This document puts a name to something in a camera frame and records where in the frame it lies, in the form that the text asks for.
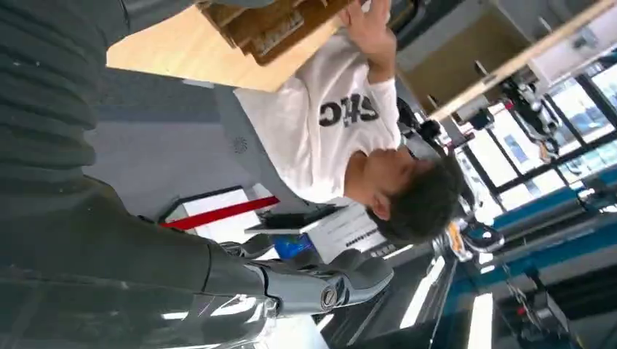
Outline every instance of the person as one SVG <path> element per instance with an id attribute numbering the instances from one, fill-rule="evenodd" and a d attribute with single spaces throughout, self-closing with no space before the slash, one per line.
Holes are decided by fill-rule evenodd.
<path id="1" fill-rule="evenodd" d="M 350 198 L 391 241 L 418 243 L 444 230 L 459 189 L 442 161 L 416 159 L 402 139 L 389 11 L 389 0 L 366 12 L 353 0 L 339 13 L 345 28 L 280 89 L 235 94 L 293 192 Z"/>

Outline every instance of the blue machine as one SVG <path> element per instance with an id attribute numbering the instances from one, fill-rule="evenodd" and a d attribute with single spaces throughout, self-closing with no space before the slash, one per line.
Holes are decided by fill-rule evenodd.
<path id="1" fill-rule="evenodd" d="M 448 285 L 439 318 L 452 318 L 463 299 L 473 299 L 491 287 L 504 282 L 509 285 L 513 278 L 526 275 L 536 285 L 530 304 L 525 306 L 526 315 L 531 322 L 539 323 L 540 329 L 519 333 L 519 344 L 530 349 L 580 348 L 570 333 L 568 319 L 546 292 L 542 270 L 617 244 L 616 193 L 617 167 L 611 167 L 497 217 L 493 227 L 504 234 L 505 245 L 494 253 L 493 260 L 477 263 L 476 268 L 462 268 L 458 261 L 451 262 L 455 276 Z M 493 270 L 480 273 L 486 267 Z M 542 318 L 538 314 L 549 315 Z M 448 341 L 448 327 L 452 326 L 437 319 L 436 342 Z M 432 342 L 431 346 L 448 348 Z"/>

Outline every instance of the wooden board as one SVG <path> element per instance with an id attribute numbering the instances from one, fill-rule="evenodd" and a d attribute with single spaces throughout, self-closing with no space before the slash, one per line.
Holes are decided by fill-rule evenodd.
<path id="1" fill-rule="evenodd" d="M 540 40 L 537 44 L 534 44 L 516 57 L 510 59 L 501 67 L 491 72 L 487 78 L 484 78 L 483 80 L 470 86 L 463 93 L 460 93 L 450 102 L 433 112 L 430 115 L 430 118 L 438 121 L 447 118 L 478 95 L 492 89 L 507 77 L 524 68 L 535 56 L 545 52 L 561 40 L 574 34 L 578 29 L 584 27 L 587 23 L 591 22 L 603 12 L 614 6 L 616 1 L 617 0 L 597 0 L 595 4 L 591 5 L 588 9 L 573 18 L 570 22 L 562 25 L 556 31 Z"/>
<path id="2" fill-rule="evenodd" d="M 215 84 L 275 91 L 339 27 L 332 19 L 266 67 L 232 49 L 196 7 L 140 33 L 107 52 L 107 66 Z"/>

